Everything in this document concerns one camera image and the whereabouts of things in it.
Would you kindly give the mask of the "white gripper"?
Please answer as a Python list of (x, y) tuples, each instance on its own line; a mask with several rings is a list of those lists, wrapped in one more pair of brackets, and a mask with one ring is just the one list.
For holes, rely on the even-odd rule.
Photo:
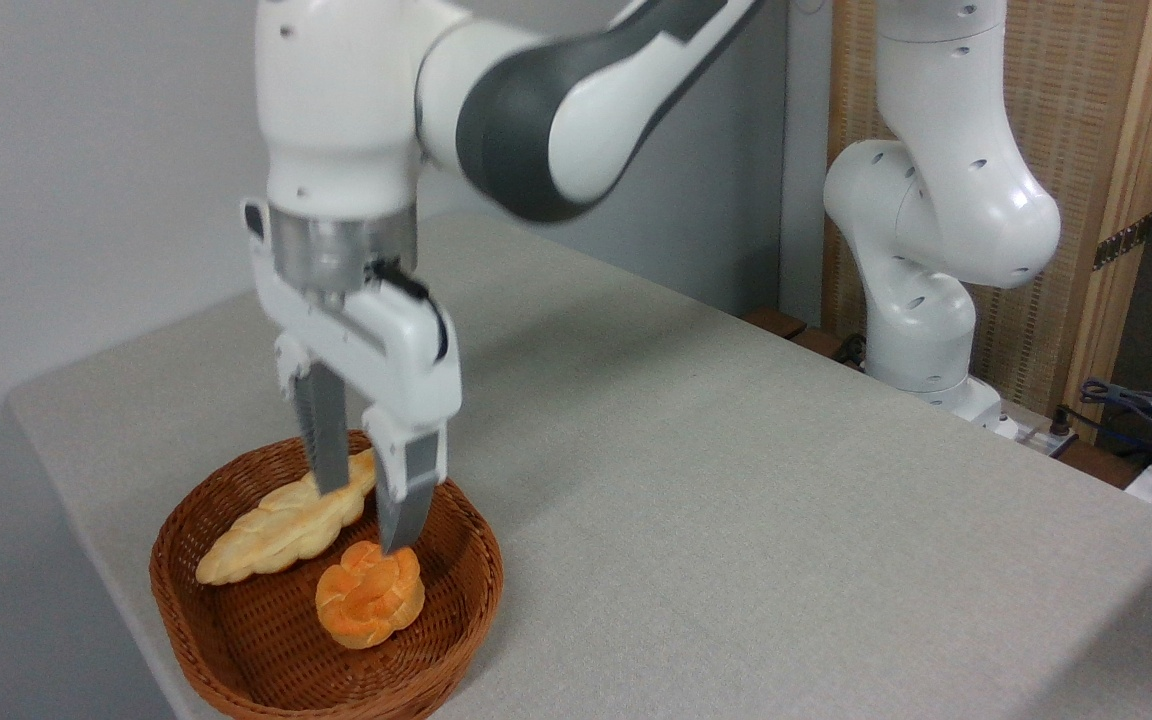
[(291, 401), (321, 497), (349, 484), (346, 387), (376, 462), (385, 555), (412, 546), (447, 478), (447, 423), (462, 404), (448, 314), (408, 273), (414, 217), (325, 222), (247, 200), (244, 222), (262, 310), (280, 329), (280, 389)]

